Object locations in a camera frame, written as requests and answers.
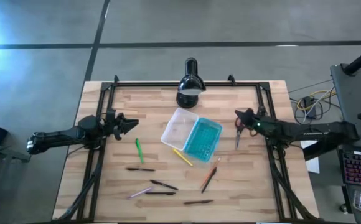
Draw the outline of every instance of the wooden table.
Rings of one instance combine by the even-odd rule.
[[[293,112],[285,81],[269,81],[278,119],[293,122]],[[95,114],[101,82],[86,82],[77,121]],[[256,90],[249,87],[210,87],[190,109],[200,117],[223,127],[211,162],[191,159],[191,167],[160,142],[166,124],[178,107],[174,87],[117,87],[113,107],[127,118],[139,119],[139,125],[123,136],[122,141],[108,139],[100,181],[96,222],[255,222],[277,221],[266,145],[262,136],[241,135],[235,150],[234,110],[258,107]],[[135,139],[139,138],[145,163],[141,165]],[[302,150],[286,150],[291,187],[309,211],[318,217],[315,198]],[[53,217],[63,214],[79,193],[87,150],[67,158]],[[218,172],[201,194],[200,185],[213,162],[221,157]],[[155,172],[130,172],[126,167],[145,167]],[[142,195],[126,198],[160,180],[179,188],[174,196]],[[155,185],[155,191],[168,190]],[[282,193],[283,204],[286,200]],[[214,199],[205,205],[186,206],[185,201]]]

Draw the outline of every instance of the gray floor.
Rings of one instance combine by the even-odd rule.
[[[0,44],[91,44],[104,0],[0,1]],[[102,43],[361,40],[361,1],[355,0],[112,0]],[[34,131],[74,122],[90,49],[0,50],[0,126],[13,150],[25,152]],[[325,47],[204,47],[100,49],[92,80],[179,80],[195,57],[204,80],[286,80],[289,90],[330,79],[329,67],[348,63],[361,45]],[[300,98],[331,82],[295,91]],[[342,117],[332,108],[322,122]],[[14,163],[0,185],[0,223],[50,220],[65,149]],[[342,201],[335,154],[311,175],[322,218],[353,221]]]

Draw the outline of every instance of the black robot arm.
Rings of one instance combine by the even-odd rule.
[[[316,144],[304,149],[305,160],[331,151],[339,144],[359,140],[355,125],[348,122],[300,125],[256,115],[251,108],[235,112],[246,128],[267,137],[275,147],[287,148],[293,141],[316,140]]]
[[[101,140],[114,134],[117,140],[121,140],[120,134],[126,134],[139,124],[137,119],[126,119],[123,113],[115,116],[116,111],[108,110],[106,119],[99,120],[93,115],[87,116],[66,131],[51,133],[36,132],[27,142],[29,154],[39,154],[52,147],[71,146],[83,144],[86,149],[98,149]]]

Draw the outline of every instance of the black lamp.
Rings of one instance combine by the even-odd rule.
[[[186,75],[180,80],[176,102],[180,107],[192,108],[199,101],[199,94],[205,91],[205,83],[197,74],[197,60],[186,60]]]

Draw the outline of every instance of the green pen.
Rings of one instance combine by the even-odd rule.
[[[141,145],[139,143],[139,139],[136,138],[136,147],[138,148],[138,151],[139,151],[139,157],[141,158],[141,163],[143,164],[144,161],[143,161],[143,152],[142,152],[142,149],[141,149]]]

